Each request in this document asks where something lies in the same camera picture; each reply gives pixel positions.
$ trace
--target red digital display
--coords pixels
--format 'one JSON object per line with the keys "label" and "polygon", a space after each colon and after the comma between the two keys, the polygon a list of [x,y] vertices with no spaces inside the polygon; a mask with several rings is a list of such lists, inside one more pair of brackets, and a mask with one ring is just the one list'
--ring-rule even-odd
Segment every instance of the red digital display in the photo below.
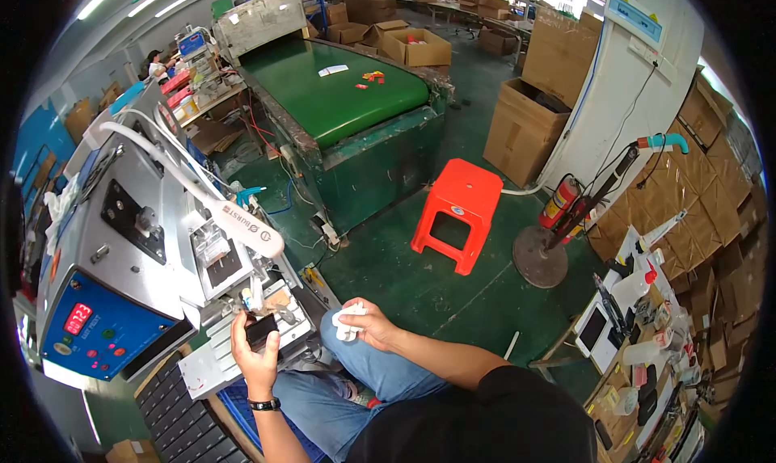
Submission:
{"label": "red digital display", "polygon": [[64,330],[73,335],[78,335],[90,316],[92,316],[91,308],[83,303],[76,303],[67,317],[67,321],[64,323]]}

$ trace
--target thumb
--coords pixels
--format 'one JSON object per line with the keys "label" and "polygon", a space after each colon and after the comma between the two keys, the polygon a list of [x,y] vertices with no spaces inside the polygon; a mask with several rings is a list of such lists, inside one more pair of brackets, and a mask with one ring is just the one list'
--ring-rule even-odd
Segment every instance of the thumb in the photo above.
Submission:
{"label": "thumb", "polygon": [[366,328],[372,321],[371,315],[340,315],[339,320],[345,325]]}
{"label": "thumb", "polygon": [[280,348],[280,332],[276,330],[267,335],[267,341],[264,346],[264,365],[275,367],[278,364],[278,350]]}

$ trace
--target blue jeans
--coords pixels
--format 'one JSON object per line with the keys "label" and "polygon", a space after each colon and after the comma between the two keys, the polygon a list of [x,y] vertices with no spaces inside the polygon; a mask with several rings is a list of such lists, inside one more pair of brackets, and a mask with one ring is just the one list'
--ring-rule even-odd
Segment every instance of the blue jeans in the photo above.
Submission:
{"label": "blue jeans", "polygon": [[331,324],[334,311],[321,320],[321,340],[356,379],[375,391],[382,402],[372,410],[345,399],[345,380],[333,371],[280,371],[272,392],[283,412],[308,439],[342,463],[358,434],[388,405],[428,396],[447,382],[391,352],[382,352],[359,339],[337,340]]}

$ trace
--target wristwatch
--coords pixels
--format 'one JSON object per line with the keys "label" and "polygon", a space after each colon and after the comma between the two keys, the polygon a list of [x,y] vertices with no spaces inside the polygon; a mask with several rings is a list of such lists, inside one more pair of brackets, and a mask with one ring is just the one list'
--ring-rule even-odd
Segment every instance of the wristwatch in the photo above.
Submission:
{"label": "wristwatch", "polygon": [[280,400],[278,398],[266,402],[247,400],[247,405],[255,411],[276,411],[280,409]]}

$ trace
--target black pole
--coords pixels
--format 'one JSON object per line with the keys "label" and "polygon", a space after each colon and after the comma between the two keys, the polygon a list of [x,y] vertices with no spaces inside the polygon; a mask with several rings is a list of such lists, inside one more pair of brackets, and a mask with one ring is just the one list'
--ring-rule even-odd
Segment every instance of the black pole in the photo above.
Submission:
{"label": "black pole", "polygon": [[612,188],[612,186],[615,184],[615,182],[622,177],[626,170],[631,166],[631,164],[635,161],[635,159],[639,156],[639,147],[636,142],[633,142],[629,145],[628,152],[626,153],[626,156],[620,160],[620,163],[615,167],[615,171],[612,172],[611,175],[609,175],[609,178],[606,179],[606,182],[604,182],[604,185],[601,186],[601,188],[598,189],[598,192],[595,193],[594,196],[587,199],[587,201],[584,202],[584,207],[577,213],[576,216],[574,216],[573,219],[571,219],[570,222],[565,223],[562,225],[560,230],[555,233],[555,235],[552,237],[552,239],[549,241],[546,250],[552,250],[555,249],[555,246],[560,244],[560,241],[565,238],[568,233],[571,232],[571,230],[574,228],[574,226],[578,225],[582,220],[587,216],[587,213],[594,207],[597,206],[598,202],[601,201],[601,199],[606,196],[607,192],[609,192],[609,189]]}

